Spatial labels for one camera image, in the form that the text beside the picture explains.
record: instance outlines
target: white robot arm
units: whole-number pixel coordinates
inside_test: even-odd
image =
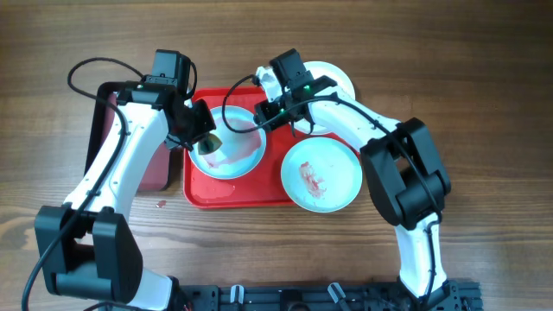
[[[186,93],[190,67],[195,70],[185,55],[157,50],[151,75],[140,82],[120,83],[117,102],[122,119],[113,120],[92,166],[66,197],[62,208],[43,206],[37,214],[35,233],[41,256],[60,236],[68,220],[77,218],[74,228],[44,263],[45,282],[51,294],[113,301],[139,309],[182,310],[184,298],[178,281],[143,267],[142,255],[127,223],[149,161],[168,135],[190,149],[215,129],[205,102],[184,105],[185,99],[191,97]],[[122,135],[123,144],[118,149]],[[92,185],[101,178],[116,151],[111,169],[91,194]],[[84,212],[79,212],[87,201]],[[92,234],[93,245],[75,241],[87,232]],[[23,309],[27,308],[26,298]]]
[[[295,111],[296,116],[310,117],[312,123],[331,130],[358,152],[360,152],[368,142],[386,136],[381,129],[377,128],[373,122],[361,115],[359,111],[363,111],[366,115],[370,116],[371,119],[379,122],[380,125],[389,132],[393,132],[397,129],[397,126],[401,124],[399,121],[381,116],[355,101],[335,83],[334,85],[320,86],[318,89],[313,90],[312,84],[314,82],[309,82],[313,80],[313,78],[309,77],[310,73],[305,70],[305,67],[301,68],[297,66],[298,60],[299,54],[297,54],[295,50],[292,50],[272,60],[271,65],[273,65],[273,67],[259,67],[257,69],[255,80],[257,84],[263,87],[268,99],[264,108],[259,107],[259,109],[257,109],[258,115],[264,112],[266,114],[261,117],[261,121],[270,118],[270,114],[267,113],[267,111],[271,111],[269,106],[276,105],[282,109],[290,110],[293,109],[290,108],[290,106],[294,104],[297,105],[297,102],[301,102],[306,98],[306,93],[312,92],[313,98],[332,95],[335,100],[310,102],[308,103],[308,109],[306,111]],[[294,95],[289,95],[286,98],[287,93],[291,94],[294,91],[290,90],[290,88],[294,87],[299,89],[302,94],[296,95],[296,99],[294,99]],[[350,105],[340,105],[336,99],[349,103]],[[429,271],[432,271],[432,253],[435,257],[435,278],[430,293],[439,289],[447,279],[440,258],[439,225],[432,225],[431,227],[432,249],[430,249],[428,234],[426,232],[429,228],[429,224],[433,221],[437,221],[437,219],[438,216],[436,213],[430,213],[420,218],[416,222],[416,225],[414,227],[411,226],[410,229],[405,228],[401,224],[394,224],[401,257],[399,278],[405,288],[407,288],[414,297],[423,297],[429,292]]]

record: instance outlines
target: red liquid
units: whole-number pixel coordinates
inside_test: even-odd
[[[166,204],[167,204],[166,200],[161,200],[161,201],[157,202],[156,207],[157,208],[164,208]]]
[[[320,199],[327,191],[326,188],[321,187],[321,183],[325,180],[321,177],[316,177],[313,167],[309,162],[305,162],[300,166],[300,176],[302,177],[303,183],[308,188],[309,193],[314,198]]]

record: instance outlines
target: table surface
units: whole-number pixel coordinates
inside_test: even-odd
[[[278,54],[342,68],[358,100],[422,119],[453,183],[441,228],[449,277],[481,283],[489,310],[553,308],[553,6],[548,2],[6,0],[0,9],[0,309],[18,309],[37,259],[33,220],[82,177],[93,102],[68,70],[107,56],[147,73],[157,48],[188,55],[198,86],[231,86]],[[134,79],[109,64],[75,83]],[[393,228],[366,187],[347,208],[201,211],[170,187],[139,194],[130,228],[154,271],[183,284],[393,279]],[[166,200],[164,208],[156,203]],[[49,295],[32,309],[92,304]]]

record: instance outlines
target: wire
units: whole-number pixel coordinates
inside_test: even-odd
[[[295,311],[297,308],[303,308],[303,311],[311,311],[307,303],[304,302],[294,302],[288,307],[288,311]]]
[[[111,302],[108,302],[108,301],[103,301],[103,302],[99,302],[95,305],[91,305],[90,307],[84,309],[83,311],[93,311],[93,310],[97,310],[97,309],[100,309],[100,308],[105,308],[106,310],[112,310],[113,307],[115,307],[117,309],[121,308],[121,309],[126,309],[126,310],[131,310],[131,311],[142,311],[142,310],[144,310],[142,308],[125,306],[125,305],[111,303]]]
[[[247,81],[248,79],[251,79],[251,78],[254,78],[255,75],[253,74],[250,74],[246,77],[243,77],[240,81],[238,81],[237,83],[234,84],[234,86],[231,87],[231,89],[228,91],[228,93],[225,95],[225,97],[223,98],[223,105],[221,107],[221,117],[223,118],[223,122],[225,123],[226,127],[230,130],[230,131],[233,131],[235,133],[239,133],[239,134],[245,134],[245,133],[250,133],[250,132],[253,132],[255,130],[260,130],[262,129],[264,126],[268,125],[268,124],[271,124],[273,122],[275,122],[277,119],[279,119],[280,117],[282,117],[283,115],[286,114],[286,112],[290,112],[294,109],[296,109],[298,106],[302,106],[302,105],[306,105],[306,104],[309,104],[309,103],[313,103],[313,102],[316,102],[316,101],[322,101],[322,100],[330,100],[330,101],[336,101],[336,98],[335,97],[332,97],[332,96],[318,96],[318,97],[315,97],[315,98],[310,98],[310,99],[307,99],[307,100],[304,100],[302,102],[299,102],[289,108],[287,108],[286,110],[284,111],[281,111],[279,114],[277,114],[276,116],[270,118],[269,120],[261,123],[261,124],[258,124],[257,126],[254,126],[254,127],[251,127],[249,129],[244,129],[244,130],[239,130],[239,129],[234,129],[233,127],[231,127],[231,125],[228,123],[228,121],[226,120],[226,114],[225,114],[225,108],[226,108],[226,101],[228,100],[228,98],[231,96],[231,94],[234,92],[234,90],[240,86],[242,83],[244,83],[245,81]]]
[[[77,65],[75,65],[73,68],[71,68],[71,70],[67,74],[67,84],[69,85],[69,87],[72,90],[74,90],[78,94],[81,94],[81,95],[86,96],[88,98],[92,98],[92,99],[96,100],[96,102],[99,102],[99,103],[105,105],[106,107],[108,107],[108,108],[115,111],[115,113],[118,115],[119,122],[121,123],[121,135],[119,135],[118,144],[116,145],[115,149],[113,150],[113,154],[111,155],[108,162],[105,164],[104,169],[102,170],[102,172],[100,173],[98,179],[96,180],[96,182],[94,183],[94,185],[92,186],[90,191],[88,192],[88,195],[85,197],[82,204],[79,206],[79,208],[77,208],[77,210],[74,212],[73,216],[63,225],[63,227],[61,228],[58,235],[54,238],[54,240],[50,243],[48,248],[42,253],[42,256],[39,258],[39,260],[36,262],[36,265],[33,268],[33,270],[31,271],[31,274],[29,275],[29,279],[27,280],[27,284],[25,285],[25,288],[23,290],[23,295],[22,295],[22,300],[21,300],[21,308],[22,308],[23,311],[29,310],[29,297],[30,297],[30,294],[31,294],[31,289],[33,288],[33,284],[35,283],[36,277],[38,276],[38,273],[41,271],[42,266],[44,265],[44,263],[46,262],[46,260],[48,259],[48,257],[50,256],[50,254],[52,253],[54,248],[56,247],[56,245],[75,227],[75,225],[77,224],[77,220],[79,219],[79,216],[82,214],[82,212],[88,206],[88,204],[92,201],[92,198],[96,195],[99,188],[104,183],[105,177],[110,172],[111,167],[113,166],[113,163],[117,160],[118,155],[119,155],[121,149],[123,148],[124,139],[126,137],[125,133],[127,132],[127,123],[126,123],[126,120],[124,119],[123,113],[118,109],[118,107],[116,105],[110,103],[106,99],[99,98],[95,95],[92,95],[89,92],[85,92],[85,91],[79,89],[72,82],[73,74],[75,73],[75,71],[77,69],[79,69],[80,67],[82,67],[82,66],[84,66],[88,63],[94,62],[94,61],[108,61],[108,62],[116,63],[118,65],[121,65],[125,68],[130,69],[132,72],[134,72],[138,76],[140,76],[141,79],[143,79],[142,73],[140,73],[138,70],[131,67],[130,65],[122,62],[121,60],[114,60],[114,59],[105,58],[105,57],[94,57],[94,58],[91,58],[91,59],[88,59],[88,60],[83,60],[80,63],[78,63]]]
[[[249,133],[249,132],[253,132],[254,130],[259,130],[259,129],[262,129],[264,125],[268,124],[269,121],[263,123],[263,124],[259,124],[258,126],[255,126],[255,127],[252,127],[250,129],[246,129],[246,130],[237,130],[237,129],[234,129],[233,127],[231,127],[231,125],[228,123],[228,121],[226,121],[226,114],[225,114],[225,108],[226,108],[226,101],[228,100],[228,98],[231,96],[231,94],[234,92],[234,90],[239,87],[242,83],[244,83],[245,81],[247,81],[248,79],[252,79],[252,78],[255,78],[255,74],[249,74],[245,77],[243,77],[242,79],[240,79],[238,82],[236,82],[234,84],[234,86],[231,87],[230,90],[228,90],[228,93],[225,95],[225,97],[223,98],[223,105],[221,106],[221,116],[223,117],[223,122],[225,123],[226,127],[230,130],[230,131],[233,131],[235,133],[240,133],[240,134],[245,134],[245,133]]]
[[[167,139],[168,141],[172,142],[172,143],[176,143],[178,144],[179,146],[182,146],[182,143],[181,142],[177,142],[175,139],[169,137],[169,134],[167,134],[167,137],[165,137],[165,139]]]

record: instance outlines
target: plate rim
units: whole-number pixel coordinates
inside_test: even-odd
[[[249,114],[251,114],[253,116],[253,113],[243,107],[240,107],[240,106],[236,106],[236,105],[226,105],[225,106],[225,110],[228,110],[229,108],[231,109],[236,109],[236,110],[240,110],[240,111],[245,111]],[[222,105],[220,106],[217,106],[217,107],[213,107],[211,108],[209,111],[212,113],[213,115],[213,111],[214,110],[221,110],[222,111]],[[259,165],[259,163],[261,162],[261,160],[263,160],[263,157],[265,155],[265,151],[267,150],[267,134],[265,133],[265,131],[263,129],[259,129],[257,130],[260,132],[260,136],[261,136],[261,147],[258,149],[260,152],[261,152],[261,156],[259,157],[259,159],[255,162],[255,164],[253,164],[251,166],[250,169],[246,170],[243,174],[240,174],[240,175],[237,175],[237,176],[231,176],[231,177],[218,177],[216,175],[213,175],[213,174],[210,174],[209,172],[205,171],[203,168],[200,167],[200,165],[198,163],[196,163],[196,157],[199,156],[197,155],[197,149],[194,149],[192,152],[188,151],[188,156],[190,157],[190,162],[203,174],[211,177],[211,178],[214,178],[216,180],[221,180],[221,181],[229,181],[229,180],[233,180],[233,179],[237,179],[239,177],[242,177],[248,173],[250,173],[254,168],[257,167],[257,165]]]
[[[292,157],[292,154],[297,152],[297,150],[299,148],[302,148],[303,146],[300,146],[301,144],[306,144],[304,142],[307,142],[307,141],[313,141],[313,140],[325,140],[325,141],[331,141],[332,143],[334,143],[335,145],[339,146],[339,148],[343,148],[343,150],[345,151],[345,154],[351,158],[351,159],[355,159],[355,162],[359,163],[359,158],[355,155],[355,153],[353,153],[353,151],[347,146],[345,145],[344,143],[340,142],[340,141],[337,141],[333,138],[330,138],[330,137],[324,137],[324,136],[318,136],[318,137],[310,137],[310,138],[307,138],[307,139],[304,139],[302,141],[300,141],[299,143],[295,144],[292,148],[290,148],[290,150],[288,150],[288,152],[286,153],[286,155],[284,156],[284,159],[283,159],[283,162],[281,163],[281,168],[280,168],[280,180],[281,180],[281,183],[283,185],[283,188],[284,188],[284,192],[286,192],[286,194],[289,196],[289,198],[294,201],[294,203],[296,203],[296,205],[298,205],[299,207],[305,209],[305,210],[308,210],[310,212],[313,212],[313,213],[332,213],[332,212],[336,212],[336,211],[339,211],[340,209],[346,207],[346,206],[349,206],[353,200],[355,200],[355,198],[357,198],[357,196],[359,195],[359,192],[361,191],[361,187],[363,187],[363,168],[361,167],[361,164],[359,163],[359,170],[356,169],[356,171],[358,173],[355,173],[356,175],[360,175],[360,177],[358,177],[357,179],[359,179],[359,189],[357,190],[357,193],[346,203],[343,204],[343,206],[341,207],[336,207],[334,209],[331,209],[331,210],[326,210],[326,211],[320,211],[320,210],[315,210],[313,208],[310,208],[310,207],[305,207],[305,206],[302,206],[300,205],[300,203],[297,202],[297,200],[295,200],[292,196],[290,196],[289,194],[289,191],[287,189],[287,187],[284,185],[284,178],[283,178],[283,169],[284,169],[284,163],[286,161],[289,161],[289,159]],[[352,189],[355,189],[356,188],[356,185],[353,184],[352,186]]]

